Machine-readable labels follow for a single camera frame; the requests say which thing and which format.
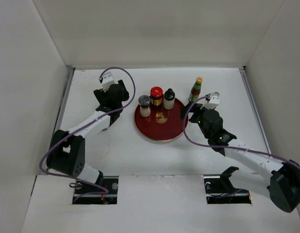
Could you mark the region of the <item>red sauce bottle green label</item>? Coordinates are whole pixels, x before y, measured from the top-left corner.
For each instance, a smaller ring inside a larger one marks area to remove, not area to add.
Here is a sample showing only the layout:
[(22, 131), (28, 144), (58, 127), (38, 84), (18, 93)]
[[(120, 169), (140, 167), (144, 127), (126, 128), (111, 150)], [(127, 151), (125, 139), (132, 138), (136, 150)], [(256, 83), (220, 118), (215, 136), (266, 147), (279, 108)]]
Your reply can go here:
[(200, 92), (201, 92), (201, 86), (202, 86), (203, 78), (197, 77), (194, 85), (191, 88), (190, 95), (188, 97), (188, 101), (196, 101), (199, 98)]

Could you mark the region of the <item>white bottle black cap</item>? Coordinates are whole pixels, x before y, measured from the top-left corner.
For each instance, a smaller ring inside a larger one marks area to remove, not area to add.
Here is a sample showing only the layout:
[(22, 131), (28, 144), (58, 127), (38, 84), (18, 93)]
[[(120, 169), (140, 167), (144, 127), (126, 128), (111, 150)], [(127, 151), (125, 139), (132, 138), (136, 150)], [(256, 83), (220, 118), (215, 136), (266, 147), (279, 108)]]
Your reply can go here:
[(164, 93), (163, 107), (166, 110), (171, 110), (174, 106), (174, 103), (175, 103), (175, 92), (173, 91), (173, 89), (169, 88)]

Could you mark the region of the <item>red lid sauce jar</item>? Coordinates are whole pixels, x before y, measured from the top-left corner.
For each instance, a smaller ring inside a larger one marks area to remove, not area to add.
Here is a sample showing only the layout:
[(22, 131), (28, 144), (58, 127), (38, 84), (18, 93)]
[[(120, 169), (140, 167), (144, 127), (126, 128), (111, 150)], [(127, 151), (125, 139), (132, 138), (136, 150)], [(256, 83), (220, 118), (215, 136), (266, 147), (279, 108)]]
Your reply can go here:
[(163, 90), (159, 86), (154, 86), (150, 90), (151, 106), (153, 109), (159, 109), (163, 102)]

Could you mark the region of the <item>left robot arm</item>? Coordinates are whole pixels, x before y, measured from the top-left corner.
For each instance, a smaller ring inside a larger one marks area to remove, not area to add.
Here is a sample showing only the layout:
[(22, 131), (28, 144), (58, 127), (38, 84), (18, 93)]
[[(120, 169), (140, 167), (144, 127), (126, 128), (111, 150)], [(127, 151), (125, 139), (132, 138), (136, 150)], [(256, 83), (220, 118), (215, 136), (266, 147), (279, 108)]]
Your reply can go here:
[(86, 138), (108, 129), (123, 111), (122, 102), (129, 99), (122, 80), (109, 81), (103, 88), (94, 90), (99, 107), (82, 123), (68, 131), (57, 130), (52, 138), (51, 147), (55, 147), (46, 159), (48, 168), (69, 177), (87, 182), (91, 193), (103, 189), (103, 173), (92, 168), (86, 162)]

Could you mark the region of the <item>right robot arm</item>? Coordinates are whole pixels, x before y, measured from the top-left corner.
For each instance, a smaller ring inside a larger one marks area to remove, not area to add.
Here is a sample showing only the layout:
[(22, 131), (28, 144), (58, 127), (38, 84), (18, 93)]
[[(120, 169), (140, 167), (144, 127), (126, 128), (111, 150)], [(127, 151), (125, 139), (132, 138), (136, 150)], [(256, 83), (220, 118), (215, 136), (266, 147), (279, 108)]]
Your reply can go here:
[(207, 148), (248, 167), (253, 174), (242, 172), (236, 166), (220, 174), (220, 187), (225, 192), (241, 189), (253, 191), (269, 198), (280, 210), (290, 213), (300, 204), (300, 166), (267, 152), (249, 148), (239, 138), (223, 127), (223, 119), (215, 109), (189, 102), (180, 108), (185, 120), (189, 113), (191, 123), (199, 126), (208, 143)]

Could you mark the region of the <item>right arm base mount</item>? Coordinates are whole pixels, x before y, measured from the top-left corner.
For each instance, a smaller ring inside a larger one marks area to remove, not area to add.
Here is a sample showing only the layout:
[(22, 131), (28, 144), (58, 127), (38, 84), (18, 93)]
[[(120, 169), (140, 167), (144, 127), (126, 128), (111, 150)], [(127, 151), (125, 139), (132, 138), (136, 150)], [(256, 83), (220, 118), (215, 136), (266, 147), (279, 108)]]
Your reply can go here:
[(250, 193), (233, 187), (229, 180), (238, 170), (238, 167), (231, 166), (221, 174), (204, 176), (207, 204), (251, 204)]

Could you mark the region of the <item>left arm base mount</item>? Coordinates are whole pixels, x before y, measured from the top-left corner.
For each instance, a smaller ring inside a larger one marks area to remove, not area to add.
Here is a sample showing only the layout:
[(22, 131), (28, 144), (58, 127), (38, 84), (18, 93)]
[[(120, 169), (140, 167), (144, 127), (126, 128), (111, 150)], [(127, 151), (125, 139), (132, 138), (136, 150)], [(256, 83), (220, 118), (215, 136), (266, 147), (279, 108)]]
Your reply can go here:
[(114, 205), (117, 204), (119, 177), (104, 176), (103, 181), (99, 186), (108, 191), (95, 187), (93, 185), (75, 181), (69, 184), (73, 188), (72, 204), (76, 205)]

